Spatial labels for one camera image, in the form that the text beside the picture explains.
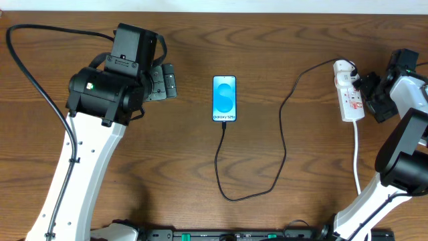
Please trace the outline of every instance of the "green connector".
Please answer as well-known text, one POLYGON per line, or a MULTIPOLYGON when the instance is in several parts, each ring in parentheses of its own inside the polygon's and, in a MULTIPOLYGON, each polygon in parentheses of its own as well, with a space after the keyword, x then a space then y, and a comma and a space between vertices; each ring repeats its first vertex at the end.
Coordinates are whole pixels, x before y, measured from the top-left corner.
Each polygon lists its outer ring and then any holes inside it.
POLYGON ((181 241, 190 241, 190 234, 182 234, 181 241))

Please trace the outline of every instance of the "charging cable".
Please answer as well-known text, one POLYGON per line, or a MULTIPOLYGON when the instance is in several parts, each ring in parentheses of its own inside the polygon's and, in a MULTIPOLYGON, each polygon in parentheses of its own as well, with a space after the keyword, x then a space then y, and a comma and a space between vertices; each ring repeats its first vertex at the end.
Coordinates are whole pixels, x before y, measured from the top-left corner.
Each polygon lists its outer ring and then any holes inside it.
POLYGON ((318 67, 320 67, 320 66, 323 66, 324 64, 328 64, 328 63, 335 62, 335 61, 336 61, 336 62, 337 62, 337 61, 343 61, 343 62, 345 62, 345 63, 349 64, 350 66, 352 66, 352 69, 351 69, 351 70, 350 70, 350 72, 349 72, 350 78, 356 78, 356 76, 358 76, 358 74, 357 74, 357 73, 358 73, 358 70, 356 69, 356 66, 354 65, 354 63, 352 63, 351 61, 349 61, 349 60, 347 60, 347 59, 344 59, 344 58, 334 58, 334 59, 331 59, 331 60, 327 60, 327 61, 325 61, 325 62, 322 62, 322 63, 320 63, 320 64, 317 64, 317 65, 315 65, 315 66, 312 66, 311 68, 308 68, 307 70, 303 71, 303 72, 302 72, 302 73, 297 77, 296 81, 294 82, 293 88, 291 89, 290 93, 288 93, 288 95, 284 98, 284 101, 282 101, 282 103, 281 103, 281 105, 280 105, 279 119, 280 119, 280 134, 281 134, 281 140, 282 140, 282 145, 284 146, 284 157, 282 158, 282 162, 281 162, 280 168, 278 169, 278 172, 277 172, 277 174, 276 174, 276 177, 275 177, 275 179, 274 179, 274 182, 272 183, 272 186, 271 186, 268 190, 263 191, 263 192, 260 192, 260 193, 251 194, 251 195, 248 195, 248 196, 245 196, 245 197, 237 198, 237 199, 231 199, 231 198, 227 197, 227 196, 224 194, 223 190, 221 189, 220 178, 219 178, 219 171, 218 171, 218 168, 217 168, 217 157, 218 157, 218 155, 219 155, 220 148, 221 148, 221 144, 223 143, 223 139, 224 139, 224 137, 225 137, 225 131, 226 131, 226 122, 225 122, 225 121, 223 121, 223 122, 221 123, 221 128, 223 129, 223 133, 222 133, 222 135, 221 135, 221 139, 220 139, 219 147, 217 148, 217 152, 215 153, 214 166, 215 166, 215 175, 216 175, 216 177, 217 177, 217 184, 218 184, 218 186, 219 186, 220 193, 221 193, 221 195, 222 195, 222 196, 223 196, 227 201, 230 201, 230 202, 238 202, 238 201, 242 201, 242 200, 249 199, 249 198, 252 198, 252 197, 257 197, 257 196, 260 196, 260 195, 264 195, 264 194, 267 194, 267 193, 271 192, 272 190, 274 190, 275 185, 276 185, 276 183, 278 182, 278 179, 280 178, 281 171, 282 171, 282 168, 284 167, 284 164, 285 164, 285 162, 286 162, 286 157, 287 157, 286 141, 285 141, 285 139, 284 139, 284 132, 283 132, 283 130, 282 130, 282 109, 283 109, 284 105, 286 104, 287 100, 288 100, 288 99, 293 95, 294 91, 295 91, 295 90, 296 90, 296 88, 297 88, 297 84, 299 83, 300 78, 301 78, 304 74, 306 74, 307 72, 309 72, 309 71, 311 71, 311 70, 313 70, 313 69, 316 69, 316 68, 318 68, 318 67))

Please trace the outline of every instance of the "cable clip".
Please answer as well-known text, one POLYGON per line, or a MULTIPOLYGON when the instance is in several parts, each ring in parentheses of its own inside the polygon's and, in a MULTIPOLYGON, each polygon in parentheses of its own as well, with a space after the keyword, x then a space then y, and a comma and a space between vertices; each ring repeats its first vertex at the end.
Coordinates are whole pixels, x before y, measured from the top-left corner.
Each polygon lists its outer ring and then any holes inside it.
POLYGON ((55 233, 49 233, 49 232, 47 232, 47 233, 45 233, 45 238, 47 238, 47 237, 55 238, 55 233))
POLYGON ((70 162, 70 163, 80 163, 80 157, 77 160, 70 158, 70 159, 68 159, 68 162, 70 162))

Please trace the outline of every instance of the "phone screen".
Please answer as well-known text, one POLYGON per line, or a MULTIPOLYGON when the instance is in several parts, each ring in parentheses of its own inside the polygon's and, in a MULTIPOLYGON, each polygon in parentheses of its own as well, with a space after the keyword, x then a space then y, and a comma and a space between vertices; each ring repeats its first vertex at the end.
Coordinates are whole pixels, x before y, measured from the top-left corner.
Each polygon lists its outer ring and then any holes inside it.
POLYGON ((213 121, 236 121, 236 77, 214 76, 213 121))

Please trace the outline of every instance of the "robotic arm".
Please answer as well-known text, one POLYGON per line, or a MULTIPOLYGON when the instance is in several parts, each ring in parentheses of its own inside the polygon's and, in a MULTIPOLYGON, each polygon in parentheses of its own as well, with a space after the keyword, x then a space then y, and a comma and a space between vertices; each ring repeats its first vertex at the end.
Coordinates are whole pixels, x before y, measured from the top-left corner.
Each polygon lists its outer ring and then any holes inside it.
POLYGON ((382 80, 371 73, 354 82, 378 122, 397 112, 401 121, 377 155, 377 174, 354 202, 335 216, 332 237, 364 240, 393 208, 427 191, 428 155, 415 149, 418 144, 427 145, 428 80, 415 73, 417 57, 411 50, 395 51, 382 80), (355 233, 361 224, 365 225, 355 233))
POLYGON ((166 54, 162 36, 121 23, 115 31, 112 53, 100 54, 72 77, 66 121, 78 144, 77 159, 70 159, 72 145, 66 133, 45 204, 26 240, 86 241, 91 236, 117 241, 137 239, 138 230, 123 225, 113 232, 117 225, 91 235, 90 224, 108 162, 126 126, 144 115, 143 102, 177 95, 173 65, 162 64, 166 54), (154 60, 157 40, 164 54, 154 60), (96 69, 104 60, 104 71, 96 69), (131 118, 137 110, 141 115, 131 118), (75 162, 71 170, 70 161, 75 162), (53 230, 46 232, 52 219, 53 230))

